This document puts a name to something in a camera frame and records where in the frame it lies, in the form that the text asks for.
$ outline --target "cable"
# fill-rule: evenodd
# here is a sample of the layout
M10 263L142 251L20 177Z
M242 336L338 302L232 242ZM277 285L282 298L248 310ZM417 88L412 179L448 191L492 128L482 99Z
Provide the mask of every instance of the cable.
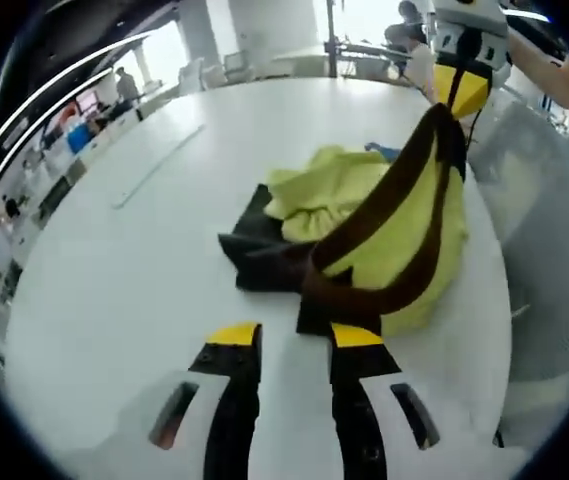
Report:
M477 114L475 114L475 118L473 119L473 123L471 123L471 130L469 131L468 138L466 139L466 151L467 152L471 146L471 142L473 141L473 132L475 131L475 124L477 123L477 119L480 118L480 114L482 113L483 109L484 109L484 107L480 108L477 111Z

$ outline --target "yellow bag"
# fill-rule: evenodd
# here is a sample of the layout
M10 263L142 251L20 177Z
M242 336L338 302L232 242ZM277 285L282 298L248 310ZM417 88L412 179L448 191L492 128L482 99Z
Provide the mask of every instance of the yellow bag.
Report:
M327 322L394 335L423 326L467 237L464 133L437 104L363 203L314 248L298 332Z

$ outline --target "person's arm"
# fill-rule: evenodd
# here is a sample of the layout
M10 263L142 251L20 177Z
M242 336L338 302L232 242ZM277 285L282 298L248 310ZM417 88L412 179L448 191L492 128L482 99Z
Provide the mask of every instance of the person's arm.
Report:
M558 105L569 109L569 57L557 67L510 32L508 46L513 64Z

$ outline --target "white table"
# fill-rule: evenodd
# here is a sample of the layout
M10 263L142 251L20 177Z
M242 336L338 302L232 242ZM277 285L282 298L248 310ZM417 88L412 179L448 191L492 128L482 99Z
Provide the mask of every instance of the white table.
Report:
M374 82L274 80L174 100L107 150L51 218L13 302L7 387L37 438L57 454L97 445L131 398L187 369L218 327L254 320L264 336L251 472L315 461L322 478L341 478L326 341L294 333L297 295L237 291L217 233L232 230L271 169L301 167L331 143L400 147L427 108L417 91ZM118 179L160 157L114 209ZM509 300L470 172L465 196L471 236L459 278L429 328L388 345L490 442L509 371Z

